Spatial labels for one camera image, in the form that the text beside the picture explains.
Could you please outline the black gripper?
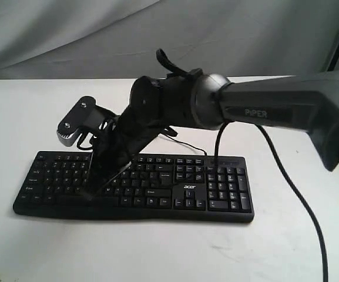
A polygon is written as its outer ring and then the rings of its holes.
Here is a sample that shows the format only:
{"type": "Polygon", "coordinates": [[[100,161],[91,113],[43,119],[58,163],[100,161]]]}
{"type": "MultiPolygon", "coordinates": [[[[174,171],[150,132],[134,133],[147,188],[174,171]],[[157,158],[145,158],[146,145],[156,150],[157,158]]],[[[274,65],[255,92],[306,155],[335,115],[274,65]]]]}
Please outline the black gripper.
{"type": "Polygon", "coordinates": [[[107,125],[96,135],[88,181],[80,191],[87,202],[100,196],[104,188],[129,168],[135,155],[168,128],[158,120],[143,123],[130,108],[121,115],[104,108],[100,111],[107,125]]]}

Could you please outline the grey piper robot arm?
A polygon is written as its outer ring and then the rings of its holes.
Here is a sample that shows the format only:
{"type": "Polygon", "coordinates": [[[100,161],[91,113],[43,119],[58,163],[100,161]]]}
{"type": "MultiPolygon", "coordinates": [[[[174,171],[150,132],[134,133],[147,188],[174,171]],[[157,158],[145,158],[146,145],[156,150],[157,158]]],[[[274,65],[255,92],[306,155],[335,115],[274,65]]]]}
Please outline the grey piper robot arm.
{"type": "Polygon", "coordinates": [[[306,132],[324,167],[339,164],[339,70],[233,83],[222,75],[135,80],[129,104],[96,139],[95,194],[169,126],[218,130],[231,122],[306,132]]]}

